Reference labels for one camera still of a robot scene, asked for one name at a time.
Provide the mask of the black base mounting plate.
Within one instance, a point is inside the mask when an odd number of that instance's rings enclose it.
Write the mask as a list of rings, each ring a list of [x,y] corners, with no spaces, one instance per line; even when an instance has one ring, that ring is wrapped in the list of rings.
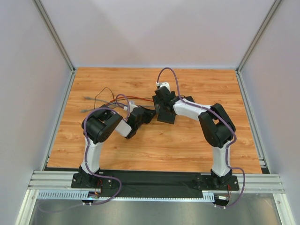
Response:
[[[197,198],[203,191],[238,191],[237,177],[229,174],[217,178],[211,173],[155,172],[101,170],[98,177],[79,169],[73,175],[72,188],[100,189],[101,196],[110,197],[119,191],[118,197],[144,198]]]

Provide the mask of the left aluminium frame post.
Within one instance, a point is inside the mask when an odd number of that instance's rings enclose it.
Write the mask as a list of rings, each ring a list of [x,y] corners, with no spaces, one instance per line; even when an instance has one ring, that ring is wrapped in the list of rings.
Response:
[[[44,21],[44,23],[46,25],[48,31],[50,32],[50,35],[51,35],[52,39],[54,40],[59,52],[61,53],[65,63],[67,64],[70,71],[73,73],[75,71],[75,66],[73,65],[42,1],[41,0],[33,0],[32,2],[34,3],[35,7],[37,8],[37,11],[39,12],[42,20]]]

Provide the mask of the right aluminium frame post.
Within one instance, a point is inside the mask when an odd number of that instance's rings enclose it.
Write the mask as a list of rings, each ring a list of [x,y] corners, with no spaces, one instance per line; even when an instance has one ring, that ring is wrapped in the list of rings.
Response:
[[[276,14],[278,8],[283,3],[283,0],[274,0],[271,7],[269,8],[266,16],[264,17],[261,25],[259,26],[256,34],[254,35],[249,47],[247,48],[244,56],[242,57],[239,65],[236,68],[236,73],[239,74],[242,69],[245,67],[247,61],[249,60],[251,54],[253,53],[254,49],[256,48],[257,44],[259,43],[260,39],[262,38],[263,34],[265,33],[267,27],[269,26],[272,18]]]

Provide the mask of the front aluminium rail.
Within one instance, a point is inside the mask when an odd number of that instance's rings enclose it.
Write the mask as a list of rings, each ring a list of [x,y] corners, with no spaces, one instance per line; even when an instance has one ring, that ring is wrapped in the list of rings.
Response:
[[[71,188],[74,171],[34,171],[29,182],[29,189],[66,189]],[[285,192],[278,174],[246,174],[246,193]]]

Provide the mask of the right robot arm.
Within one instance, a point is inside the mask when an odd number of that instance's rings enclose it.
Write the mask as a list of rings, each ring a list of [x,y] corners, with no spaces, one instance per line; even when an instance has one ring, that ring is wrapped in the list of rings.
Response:
[[[191,97],[176,96],[163,84],[157,85],[153,101],[159,122],[174,124],[177,115],[200,122],[204,138],[212,146],[212,182],[216,186],[225,184],[232,176],[229,153],[236,140],[236,128],[223,106],[197,104]]]

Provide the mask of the black power adapter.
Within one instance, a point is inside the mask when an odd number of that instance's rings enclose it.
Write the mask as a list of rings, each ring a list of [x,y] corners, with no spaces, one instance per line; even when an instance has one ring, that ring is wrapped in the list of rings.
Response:
[[[190,102],[195,102],[194,99],[191,96],[186,96],[184,97],[185,100],[190,101]]]

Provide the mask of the aluminium frame post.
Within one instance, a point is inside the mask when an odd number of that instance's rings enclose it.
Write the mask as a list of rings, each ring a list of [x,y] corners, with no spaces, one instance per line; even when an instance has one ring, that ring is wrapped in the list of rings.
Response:
[[[264,17],[261,25],[259,26],[256,34],[254,35],[249,47],[247,48],[244,56],[242,57],[239,65],[236,68],[236,73],[239,74],[242,69],[245,67],[247,61],[249,60],[251,54],[253,53],[254,49],[256,48],[257,44],[259,43],[260,39],[262,38],[263,34],[265,33],[267,27],[269,26],[272,18],[276,14],[278,8],[283,3],[283,0],[274,0],[271,7],[269,8],[266,16]]]
[[[42,1],[41,0],[33,0],[32,2],[34,3],[35,7],[37,8],[37,11],[39,12],[42,20],[44,21],[44,23],[46,25],[48,31],[50,32],[50,35],[51,35],[52,39],[54,40],[59,52],[61,53],[65,63],[67,64],[70,71],[73,73],[75,71],[75,66],[73,65]]]

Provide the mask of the black network switch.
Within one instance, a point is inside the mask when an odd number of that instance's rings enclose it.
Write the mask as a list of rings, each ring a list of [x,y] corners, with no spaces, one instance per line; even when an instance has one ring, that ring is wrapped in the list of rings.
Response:
[[[172,107],[172,110],[169,111],[169,112],[163,110],[162,112],[157,114],[157,121],[163,122],[163,123],[168,123],[168,124],[174,124],[175,123],[175,117],[176,117],[176,114],[175,114],[175,112],[173,110],[173,107]]]

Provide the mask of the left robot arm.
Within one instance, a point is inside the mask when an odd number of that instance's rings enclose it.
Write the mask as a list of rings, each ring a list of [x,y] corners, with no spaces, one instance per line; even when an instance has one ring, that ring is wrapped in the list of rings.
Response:
[[[142,106],[133,106],[127,118],[115,110],[102,106],[93,110],[82,122],[85,136],[84,158],[78,173],[73,175],[72,188],[99,188],[100,155],[104,142],[113,131],[126,139],[132,138],[143,124],[148,124],[156,115],[155,110]]]

